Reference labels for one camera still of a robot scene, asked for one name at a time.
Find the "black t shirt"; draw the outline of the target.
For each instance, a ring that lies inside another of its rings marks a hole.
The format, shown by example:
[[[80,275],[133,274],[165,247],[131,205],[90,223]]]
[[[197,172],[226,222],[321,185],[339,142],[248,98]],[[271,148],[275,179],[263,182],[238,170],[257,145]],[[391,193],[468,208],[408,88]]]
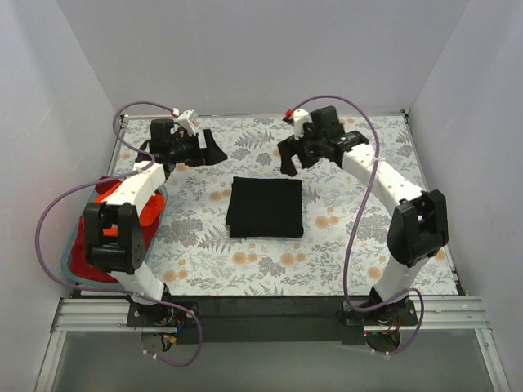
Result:
[[[226,225],[232,238],[302,237],[302,182],[235,176]]]

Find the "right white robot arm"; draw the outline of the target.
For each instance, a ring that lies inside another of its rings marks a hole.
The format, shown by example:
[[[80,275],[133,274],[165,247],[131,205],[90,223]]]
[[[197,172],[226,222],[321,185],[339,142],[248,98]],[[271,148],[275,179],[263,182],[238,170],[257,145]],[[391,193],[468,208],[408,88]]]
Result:
[[[391,323],[405,308],[422,267],[449,241],[445,196],[422,189],[381,160],[378,143],[359,131],[345,131],[333,106],[290,109],[283,120],[293,126],[293,135],[278,144],[283,174],[297,174],[293,157],[303,168],[325,158],[365,184],[364,197],[374,195],[389,212],[387,265],[365,302],[346,300],[346,313]]]

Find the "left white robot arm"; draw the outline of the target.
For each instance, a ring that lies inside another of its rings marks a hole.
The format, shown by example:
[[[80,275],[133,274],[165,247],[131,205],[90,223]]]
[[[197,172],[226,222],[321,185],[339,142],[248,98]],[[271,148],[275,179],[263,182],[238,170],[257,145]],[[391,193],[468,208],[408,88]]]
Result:
[[[168,289],[151,271],[141,219],[147,207],[163,207],[160,187],[177,164],[212,166],[227,159],[208,128],[198,133],[192,119],[158,118],[139,148],[133,175],[83,212],[83,249],[89,265],[114,278],[153,325],[168,325],[176,311]]]

